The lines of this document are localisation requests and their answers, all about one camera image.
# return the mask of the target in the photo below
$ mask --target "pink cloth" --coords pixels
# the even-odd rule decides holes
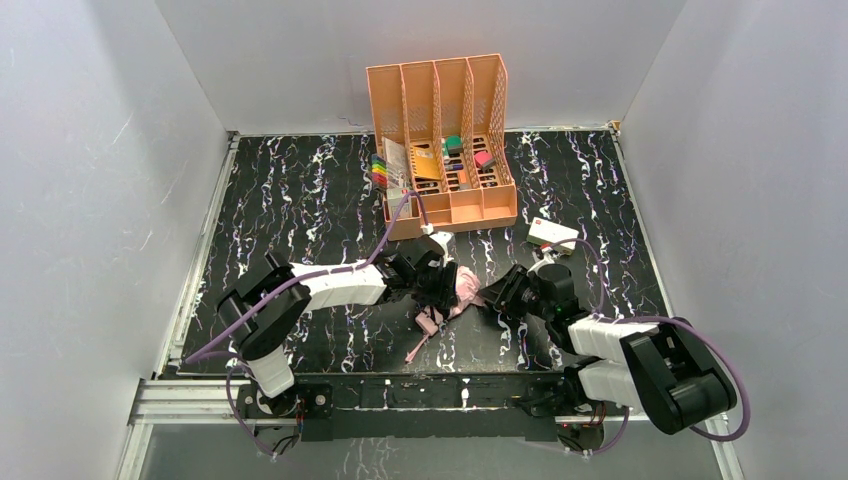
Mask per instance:
[[[483,300],[477,296],[478,290],[480,290],[480,280],[477,278],[477,275],[474,275],[474,272],[472,272],[468,267],[459,267],[456,272],[456,296],[459,301],[453,308],[451,308],[448,320],[457,317],[472,303],[480,307],[485,306]],[[424,337],[420,342],[418,342],[418,345],[409,352],[409,355],[406,356],[406,363],[410,363],[427,339],[439,331],[439,325],[442,324],[444,318],[442,317],[442,314],[437,311],[434,311],[434,314],[435,318],[430,316],[429,308],[424,308],[421,310],[421,313],[415,317],[415,322],[422,330],[424,330]]]

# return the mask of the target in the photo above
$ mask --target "orange desk organizer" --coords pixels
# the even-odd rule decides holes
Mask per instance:
[[[459,135],[462,140],[458,158],[463,170],[446,172],[439,161],[436,187],[433,180],[422,180],[427,188],[413,184],[426,192],[421,199],[435,229],[467,232],[514,225],[518,195],[504,155],[507,73],[500,54],[383,65],[366,72],[381,156],[383,137],[403,144],[412,172],[415,147],[432,149],[441,159],[442,139]],[[495,157],[495,164],[478,170],[474,154],[483,150]],[[459,172],[470,188],[459,190]],[[418,201],[410,201],[412,216],[397,220],[390,240],[421,235],[424,219]],[[388,224],[393,212],[385,197],[383,212]]]

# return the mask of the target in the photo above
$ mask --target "white wall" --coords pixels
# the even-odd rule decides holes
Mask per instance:
[[[486,53],[511,72],[507,126],[620,119],[684,3],[157,0],[242,133],[373,128],[366,67]]]
[[[746,478],[848,476],[846,112],[848,4],[690,0],[622,127],[675,313],[750,389]]]
[[[152,0],[0,14],[0,469],[113,478],[226,134]]]

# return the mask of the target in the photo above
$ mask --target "marble tabletop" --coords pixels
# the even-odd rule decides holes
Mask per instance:
[[[380,196],[368,176],[373,136],[268,136],[240,140],[186,335],[184,356],[224,328],[214,301],[269,251],[291,262],[336,264],[367,257],[385,231]],[[488,285],[515,263],[533,263],[526,240],[534,217],[578,230],[606,265],[608,316],[665,314],[662,295],[625,183],[613,135],[598,131],[506,134],[518,187],[513,227],[462,232],[452,255]],[[576,278],[584,308],[598,301],[587,252],[562,261]],[[470,307],[426,343],[415,303],[346,306],[299,320],[286,347],[296,373],[506,373],[561,369],[570,357],[550,342],[541,321],[510,321]],[[221,375],[223,360],[181,374]]]

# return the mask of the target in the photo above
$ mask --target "marble pattern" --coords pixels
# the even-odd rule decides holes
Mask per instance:
[[[252,260],[275,250],[289,261],[336,264],[364,258],[384,230],[380,197],[372,191],[371,136],[244,138],[229,178],[195,310],[188,355],[224,329],[215,299]],[[606,268],[608,316],[665,314],[630,192],[607,131],[508,133],[506,154],[518,185],[514,227],[456,236],[457,261],[484,285],[514,262],[532,264],[526,242],[535,216],[570,226],[598,249]],[[578,250],[565,259],[578,296],[597,302],[596,268]],[[297,373],[515,372],[561,368],[569,358],[553,346],[538,319],[514,322],[471,307],[425,344],[411,300],[379,307],[345,306],[304,315],[286,347]],[[222,374],[210,360],[181,373]]]

